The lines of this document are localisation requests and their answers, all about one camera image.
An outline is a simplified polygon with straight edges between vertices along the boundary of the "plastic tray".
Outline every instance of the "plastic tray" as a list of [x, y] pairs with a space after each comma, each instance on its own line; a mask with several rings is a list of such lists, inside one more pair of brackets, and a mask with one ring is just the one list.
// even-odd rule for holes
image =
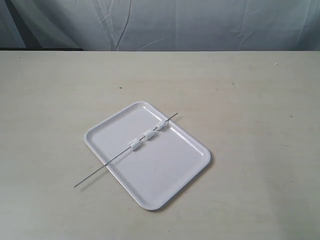
[[[106, 164], [132, 139], [167, 118], [151, 104], [138, 101], [92, 127], [84, 141]], [[162, 207], [211, 159], [207, 148], [172, 121], [137, 150], [128, 150], [106, 166], [147, 210]]]

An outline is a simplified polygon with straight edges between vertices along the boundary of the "white table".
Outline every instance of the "white table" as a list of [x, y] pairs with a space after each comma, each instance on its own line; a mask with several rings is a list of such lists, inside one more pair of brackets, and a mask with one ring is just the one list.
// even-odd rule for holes
[[[320, 52], [0, 52], [2, 239], [320, 239]], [[84, 133], [144, 100], [214, 164], [142, 209]]]

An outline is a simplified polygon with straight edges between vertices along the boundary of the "gray fabric backdrop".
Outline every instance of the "gray fabric backdrop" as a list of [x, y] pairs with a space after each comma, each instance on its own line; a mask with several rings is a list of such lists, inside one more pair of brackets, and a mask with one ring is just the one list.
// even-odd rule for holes
[[320, 50], [320, 0], [12, 2], [44, 48]]

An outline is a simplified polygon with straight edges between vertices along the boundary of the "metal rod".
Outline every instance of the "metal rod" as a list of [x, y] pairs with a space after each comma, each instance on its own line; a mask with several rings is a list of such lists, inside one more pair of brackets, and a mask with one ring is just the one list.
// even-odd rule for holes
[[[169, 117], [167, 120], [165, 120], [165, 122], [170, 121], [173, 117], [175, 117], [178, 114], [178, 112], [174, 115], [172, 115], [171, 117]], [[117, 156], [115, 156], [114, 158], [112, 158], [110, 161], [108, 161], [106, 164], [104, 164], [102, 167], [98, 168], [97, 170], [95, 170], [93, 173], [91, 173], [89, 176], [87, 176], [85, 179], [83, 179], [82, 181], [80, 181], [79, 183], [77, 183], [76, 185], [74, 185], [73, 188], [77, 187], [78, 185], [82, 184], [85, 180], [87, 180], [88, 178], [90, 178], [91, 176], [93, 176], [94, 174], [96, 174], [97, 172], [99, 172], [101, 169], [103, 169], [105, 166], [107, 166], [109, 163], [111, 163], [113, 160], [115, 160], [117, 157], [119, 157], [120, 155], [124, 154], [126, 151], [128, 151], [130, 149], [130, 147], [126, 148], [125, 150], [123, 150], [122, 152], [120, 152]]]

